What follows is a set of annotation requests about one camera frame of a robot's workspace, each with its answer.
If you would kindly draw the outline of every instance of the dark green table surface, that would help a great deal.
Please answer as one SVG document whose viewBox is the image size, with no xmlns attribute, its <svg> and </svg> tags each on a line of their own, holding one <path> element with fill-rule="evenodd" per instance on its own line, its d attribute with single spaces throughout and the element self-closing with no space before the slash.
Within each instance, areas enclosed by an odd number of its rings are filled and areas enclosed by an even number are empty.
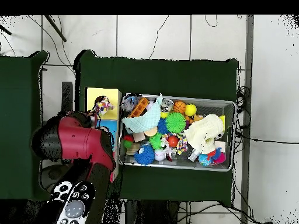
<svg viewBox="0 0 299 224">
<path fill-rule="evenodd" d="M 81 52 L 77 68 L 75 105 L 84 110 L 86 87 L 118 88 L 143 93 L 202 99 L 236 99 L 238 61 L 166 61 L 98 58 Z M 232 170 L 228 172 L 126 166 L 110 192 L 142 200 L 222 201 L 231 205 Z"/>
<path fill-rule="evenodd" d="M 0 57 L 0 198 L 47 200 L 39 186 L 39 163 L 30 148 L 40 122 L 39 74 L 48 53 Z"/>
</svg>

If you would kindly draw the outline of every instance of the yellow ball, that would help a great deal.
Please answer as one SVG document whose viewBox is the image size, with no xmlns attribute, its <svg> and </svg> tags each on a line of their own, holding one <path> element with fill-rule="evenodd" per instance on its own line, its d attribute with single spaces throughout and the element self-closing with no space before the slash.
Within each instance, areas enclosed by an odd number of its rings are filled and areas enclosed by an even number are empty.
<svg viewBox="0 0 299 224">
<path fill-rule="evenodd" d="M 187 104 L 185 109 L 185 115 L 191 117 L 194 114 L 196 114 L 196 111 L 197 109 L 194 104 Z"/>
<path fill-rule="evenodd" d="M 169 113 L 164 113 L 163 111 L 161 112 L 161 118 L 167 118 Z"/>
</svg>

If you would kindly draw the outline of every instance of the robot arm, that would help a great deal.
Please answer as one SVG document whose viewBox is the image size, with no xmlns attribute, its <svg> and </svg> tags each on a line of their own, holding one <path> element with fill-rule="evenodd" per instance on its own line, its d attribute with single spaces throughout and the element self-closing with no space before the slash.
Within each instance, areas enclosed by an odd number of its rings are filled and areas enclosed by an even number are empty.
<svg viewBox="0 0 299 224">
<path fill-rule="evenodd" d="M 86 114 L 71 113 L 56 116 L 39 129 L 33 135 L 32 149 L 42 159 L 72 161 L 41 210 L 39 222 L 100 224 L 110 173 L 116 166 L 110 135 L 91 128 Z"/>
</svg>

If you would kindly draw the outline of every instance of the white plush toy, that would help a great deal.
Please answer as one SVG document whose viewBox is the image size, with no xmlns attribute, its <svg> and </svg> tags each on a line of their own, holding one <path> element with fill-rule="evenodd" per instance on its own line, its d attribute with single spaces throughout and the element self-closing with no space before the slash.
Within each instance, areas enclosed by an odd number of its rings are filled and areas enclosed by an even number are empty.
<svg viewBox="0 0 299 224">
<path fill-rule="evenodd" d="M 209 114 L 200 121 L 193 122 L 185 130 L 188 143 L 202 154 L 216 149 L 214 138 L 223 132 L 223 121 L 215 114 Z"/>
</svg>

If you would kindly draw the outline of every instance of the green spiky ball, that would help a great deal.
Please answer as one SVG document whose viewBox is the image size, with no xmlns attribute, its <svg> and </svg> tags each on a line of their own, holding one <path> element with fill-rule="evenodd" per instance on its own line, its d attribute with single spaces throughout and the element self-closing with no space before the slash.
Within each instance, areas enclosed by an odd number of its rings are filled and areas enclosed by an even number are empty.
<svg viewBox="0 0 299 224">
<path fill-rule="evenodd" d="M 166 118 L 165 125 L 168 131 L 172 133 L 180 133 L 186 126 L 186 120 L 181 113 L 170 113 Z"/>
<path fill-rule="evenodd" d="M 132 146 L 133 142 L 130 142 L 128 140 L 124 140 L 124 147 L 127 149 L 130 149 Z"/>
<path fill-rule="evenodd" d="M 162 134 L 157 132 L 154 136 L 151 136 L 149 138 L 149 142 L 151 143 L 153 149 L 155 149 L 155 150 L 162 149 L 161 137 L 162 137 Z"/>
</svg>

